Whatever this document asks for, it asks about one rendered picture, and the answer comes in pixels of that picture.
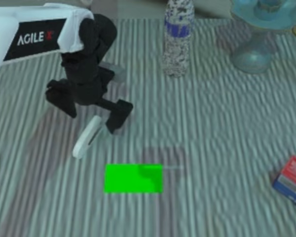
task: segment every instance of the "red and blue box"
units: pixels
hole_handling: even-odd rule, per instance
[[[292,156],[273,182],[273,188],[296,204],[296,156]]]

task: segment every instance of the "red letter x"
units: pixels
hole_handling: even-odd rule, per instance
[[[53,33],[54,33],[53,31],[47,31],[47,33],[46,33],[46,39],[47,40],[52,40],[52,34]]]

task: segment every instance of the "robotic arm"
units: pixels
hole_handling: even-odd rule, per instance
[[[99,64],[116,35],[108,18],[80,7],[59,3],[0,7],[0,66],[61,53],[67,78],[48,83],[47,101],[73,118],[75,103],[110,110],[106,126],[113,133],[133,109],[129,102],[103,98],[114,72]]]

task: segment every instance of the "table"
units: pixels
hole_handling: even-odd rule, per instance
[[[76,160],[94,114],[71,119],[44,100],[64,76],[59,55],[0,71],[0,237],[296,237],[296,207],[274,175],[296,154],[296,38],[270,35],[261,75],[235,70],[229,53],[249,37],[231,20],[197,20],[191,64],[163,75],[161,20],[120,20],[105,61],[127,69],[107,97],[134,103],[126,125]],[[105,195],[106,163],[162,163],[161,195]]]

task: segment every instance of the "green square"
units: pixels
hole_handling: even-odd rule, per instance
[[[161,164],[107,164],[105,193],[161,193]]]

